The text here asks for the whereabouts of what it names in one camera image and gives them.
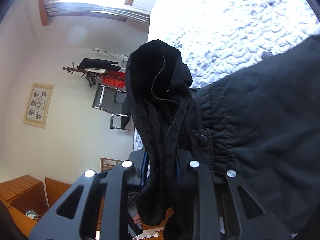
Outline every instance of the human hand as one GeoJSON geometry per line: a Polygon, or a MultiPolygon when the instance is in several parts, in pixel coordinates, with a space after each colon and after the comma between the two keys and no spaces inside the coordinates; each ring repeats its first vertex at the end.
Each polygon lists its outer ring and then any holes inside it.
{"type": "Polygon", "coordinates": [[[133,217],[133,222],[135,224],[139,224],[139,225],[142,225],[143,222],[141,220],[141,217],[139,216],[138,212],[136,213],[136,215],[133,217]]]}

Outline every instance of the black hooded jacket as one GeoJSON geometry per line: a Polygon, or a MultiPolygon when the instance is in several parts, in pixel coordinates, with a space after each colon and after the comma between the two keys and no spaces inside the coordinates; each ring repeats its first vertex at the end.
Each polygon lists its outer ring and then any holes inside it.
{"type": "Polygon", "coordinates": [[[191,239],[192,202],[176,190],[177,147],[219,172],[235,170],[292,233],[320,200],[320,36],[205,88],[178,49],[156,40],[133,52],[126,91],[150,159],[138,212],[159,224],[171,206],[176,235],[191,239]]]}

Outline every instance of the white wall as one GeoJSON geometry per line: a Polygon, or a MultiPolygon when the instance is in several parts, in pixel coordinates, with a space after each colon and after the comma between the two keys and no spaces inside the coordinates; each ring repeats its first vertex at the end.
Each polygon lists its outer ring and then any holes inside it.
{"type": "Polygon", "coordinates": [[[35,46],[24,0],[15,0],[0,23],[0,182],[16,177],[4,159],[6,112],[19,69],[35,46]]]}
{"type": "MultiPolygon", "coordinates": [[[[138,5],[152,7],[155,0],[137,0],[138,5]]],[[[131,19],[116,20],[83,17],[53,17],[48,26],[42,26],[38,0],[25,0],[31,30],[36,41],[44,47],[70,47],[104,50],[129,55],[141,44],[147,42],[149,23],[131,19]]]]}
{"type": "Polygon", "coordinates": [[[85,57],[107,55],[87,49],[41,48],[23,65],[7,117],[6,158],[14,171],[73,183],[87,169],[99,171],[99,157],[125,160],[132,152],[133,133],[111,130],[111,115],[92,109],[97,86],[91,89],[80,74],[62,70],[85,57]],[[45,129],[23,123],[33,82],[55,85],[45,129]]]}
{"type": "Polygon", "coordinates": [[[42,26],[38,0],[16,0],[0,25],[0,182],[30,174],[72,183],[87,169],[99,171],[99,157],[126,159],[133,134],[110,130],[110,114],[91,108],[96,87],[62,67],[97,57],[94,47],[129,55],[147,37],[148,23],[131,19],[55,17],[42,26]],[[33,82],[55,85],[45,129],[23,123],[33,82]]]}

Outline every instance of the wooden furniture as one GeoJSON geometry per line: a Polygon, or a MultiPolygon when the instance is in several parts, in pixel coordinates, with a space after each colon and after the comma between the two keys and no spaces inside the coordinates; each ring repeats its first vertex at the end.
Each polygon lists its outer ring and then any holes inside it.
{"type": "Polygon", "coordinates": [[[104,198],[101,199],[100,209],[99,209],[99,215],[98,215],[98,222],[97,222],[97,230],[100,231],[101,228],[101,218],[102,218],[102,212],[103,212],[103,205],[104,205],[104,198]]]}
{"type": "Polygon", "coordinates": [[[29,175],[0,183],[0,200],[26,237],[37,224],[26,211],[33,209],[42,216],[48,210],[43,182],[29,175]]]}
{"type": "Polygon", "coordinates": [[[1,183],[0,196],[23,214],[33,209],[42,216],[48,210],[43,182],[29,175],[1,183]]]}
{"type": "Polygon", "coordinates": [[[51,207],[71,187],[71,184],[44,178],[49,207],[51,207]]]}
{"type": "Polygon", "coordinates": [[[116,166],[118,163],[121,163],[121,162],[122,162],[121,160],[100,157],[100,171],[102,172],[102,171],[111,170],[114,166],[116,166]]]}

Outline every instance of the picture frame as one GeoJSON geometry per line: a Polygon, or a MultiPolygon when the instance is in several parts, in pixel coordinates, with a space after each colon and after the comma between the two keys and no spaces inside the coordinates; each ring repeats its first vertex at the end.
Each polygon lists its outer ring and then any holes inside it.
{"type": "Polygon", "coordinates": [[[33,83],[24,113],[24,123],[45,128],[54,85],[33,83]]]}

